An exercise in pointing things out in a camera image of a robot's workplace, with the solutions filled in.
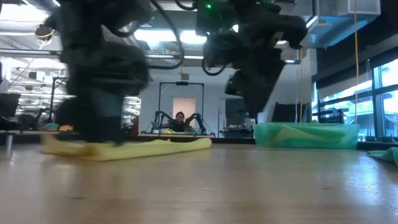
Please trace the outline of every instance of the yellow cloth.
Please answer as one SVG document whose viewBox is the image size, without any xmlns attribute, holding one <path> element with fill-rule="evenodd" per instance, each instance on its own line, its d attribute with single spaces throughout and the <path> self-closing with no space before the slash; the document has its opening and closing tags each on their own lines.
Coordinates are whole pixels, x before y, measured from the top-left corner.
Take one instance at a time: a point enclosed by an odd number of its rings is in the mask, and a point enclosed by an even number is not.
<svg viewBox="0 0 398 224">
<path fill-rule="evenodd" d="M 99 162 L 208 149 L 211 147 L 211 140 L 204 138 L 188 143 L 155 140 L 145 143 L 125 143 L 123 146 L 114 147 L 110 143 L 64 142 L 56 140 L 52 135 L 44 134 L 42 144 L 42 152 L 46 154 Z"/>
</svg>

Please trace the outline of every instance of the yellow towel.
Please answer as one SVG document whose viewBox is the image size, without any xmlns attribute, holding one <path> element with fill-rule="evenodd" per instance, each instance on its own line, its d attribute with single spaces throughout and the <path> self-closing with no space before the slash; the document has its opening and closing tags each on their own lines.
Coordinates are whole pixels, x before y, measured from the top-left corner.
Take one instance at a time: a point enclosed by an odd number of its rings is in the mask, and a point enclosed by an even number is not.
<svg viewBox="0 0 398 224">
<path fill-rule="evenodd" d="M 42 136 L 42 144 L 42 153 L 99 162 L 208 149 L 211 147 L 211 140 L 204 138 L 188 143 L 155 140 L 145 143 L 125 143 L 123 146 L 114 147 L 110 143 L 64 142 L 45 134 Z"/>
</svg>

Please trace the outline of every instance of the green plastic bin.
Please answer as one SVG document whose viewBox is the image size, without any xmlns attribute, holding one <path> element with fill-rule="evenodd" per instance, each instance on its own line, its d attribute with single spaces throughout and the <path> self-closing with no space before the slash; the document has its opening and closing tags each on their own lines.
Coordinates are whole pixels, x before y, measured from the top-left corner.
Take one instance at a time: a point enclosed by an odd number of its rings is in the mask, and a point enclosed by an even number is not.
<svg viewBox="0 0 398 224">
<path fill-rule="evenodd" d="M 359 125 L 265 123 L 254 126 L 256 144 L 273 148 L 356 149 Z"/>
</svg>

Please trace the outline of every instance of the yellow cord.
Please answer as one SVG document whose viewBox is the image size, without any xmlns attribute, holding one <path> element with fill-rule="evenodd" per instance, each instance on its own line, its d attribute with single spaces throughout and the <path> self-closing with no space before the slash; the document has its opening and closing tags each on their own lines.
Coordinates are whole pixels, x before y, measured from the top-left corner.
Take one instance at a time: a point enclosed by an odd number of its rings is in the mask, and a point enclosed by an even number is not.
<svg viewBox="0 0 398 224">
<path fill-rule="evenodd" d="M 302 119 L 303 119 L 303 91 L 302 91 L 302 88 L 303 88 L 303 86 L 302 86 L 302 80 L 303 80 L 303 64 L 302 64 L 302 62 L 303 62 L 303 49 L 300 49 L 300 54 L 301 54 L 301 56 L 300 56 L 300 59 L 301 59 L 301 61 L 300 61 L 300 124 L 301 124 L 301 122 L 302 122 Z"/>
<path fill-rule="evenodd" d="M 355 124 L 357 123 L 356 117 L 356 107 L 358 105 L 358 82 L 359 82 L 359 59 L 358 59 L 358 22 L 356 18 L 357 11 L 357 3 L 358 0 L 355 0 L 354 7 L 354 26 L 355 26 L 355 64 L 356 64 L 356 91 L 355 91 Z"/>
<path fill-rule="evenodd" d="M 49 34 L 45 34 L 45 35 L 43 35 L 43 36 L 36 35 L 36 37 L 38 37 L 38 38 L 45 38 L 45 37 L 51 36 L 53 33 L 54 33 L 54 30 L 52 30 L 51 33 L 49 33 Z"/>
</svg>

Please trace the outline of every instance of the green cloth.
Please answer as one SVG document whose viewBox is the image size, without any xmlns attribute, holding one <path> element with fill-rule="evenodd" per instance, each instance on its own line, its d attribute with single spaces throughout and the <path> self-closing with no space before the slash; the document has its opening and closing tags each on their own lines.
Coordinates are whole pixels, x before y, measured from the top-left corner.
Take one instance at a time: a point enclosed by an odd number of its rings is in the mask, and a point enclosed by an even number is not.
<svg viewBox="0 0 398 224">
<path fill-rule="evenodd" d="M 395 163 L 398 166 L 398 147 L 392 147 L 387 151 L 370 151 L 367 154 L 377 159 Z"/>
</svg>

